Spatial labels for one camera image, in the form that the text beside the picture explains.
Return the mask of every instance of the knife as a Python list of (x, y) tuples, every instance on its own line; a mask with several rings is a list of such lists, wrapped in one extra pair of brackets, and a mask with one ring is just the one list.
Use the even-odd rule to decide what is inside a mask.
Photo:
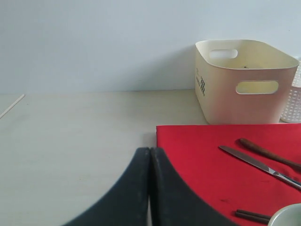
[(233, 148), (227, 147), (227, 146), (219, 146), (220, 149), (226, 151), (227, 153), (234, 155), (235, 157), (249, 163), (252, 166), (255, 166), (257, 168), (259, 168), (260, 170), (267, 172), (271, 175), (273, 175), (274, 177), (276, 177), (277, 179), (282, 180), (283, 182), (286, 182), (287, 184), (297, 188), (298, 190), (301, 190), (301, 183), (298, 181), (295, 181), (289, 177), (287, 177), (286, 175), (277, 172), (276, 170), (272, 169), (271, 167), (267, 166), (266, 164), (256, 160), (255, 158), (252, 158), (251, 156), (242, 153), (240, 151), (237, 151)]

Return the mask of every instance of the chopstick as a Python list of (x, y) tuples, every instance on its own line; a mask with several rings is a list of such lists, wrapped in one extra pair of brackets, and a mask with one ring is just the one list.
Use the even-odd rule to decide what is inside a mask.
[(246, 210), (236, 210), (235, 211), (235, 216), (239, 217), (239, 218), (244, 218), (247, 220), (251, 220), (251, 221), (256, 221), (259, 223), (263, 223), (263, 224), (268, 224), (269, 220), (271, 219), (270, 216), (268, 215), (263, 215), (260, 213), (253, 213), (253, 212), (249, 212)]

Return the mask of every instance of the storage basket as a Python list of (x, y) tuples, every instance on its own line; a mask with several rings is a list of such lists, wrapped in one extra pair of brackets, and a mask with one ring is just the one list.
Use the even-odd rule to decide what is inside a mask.
[(293, 79), (289, 97), (281, 114), (281, 120), (288, 123), (301, 123), (301, 66)]
[(196, 43), (195, 90), (210, 124), (278, 123), (299, 61), (254, 40)]

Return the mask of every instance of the red mat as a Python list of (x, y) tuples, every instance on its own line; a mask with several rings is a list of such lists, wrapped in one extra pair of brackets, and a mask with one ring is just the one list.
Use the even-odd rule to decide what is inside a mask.
[(157, 126), (157, 147), (188, 186), (232, 221), (244, 226), (262, 224), (237, 218), (236, 209), (273, 215), (301, 202), (301, 192), (218, 148), (227, 145), (301, 181), (301, 173), (242, 148), (236, 140), (254, 143), (301, 163), (301, 124)]

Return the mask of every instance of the table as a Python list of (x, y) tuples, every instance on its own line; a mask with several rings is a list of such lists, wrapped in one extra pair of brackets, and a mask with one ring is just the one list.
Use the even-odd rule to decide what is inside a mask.
[[(0, 95), (0, 113), (19, 96)], [(26, 95), (0, 119), (0, 224), (74, 218), (163, 124), (206, 124), (194, 90)]]

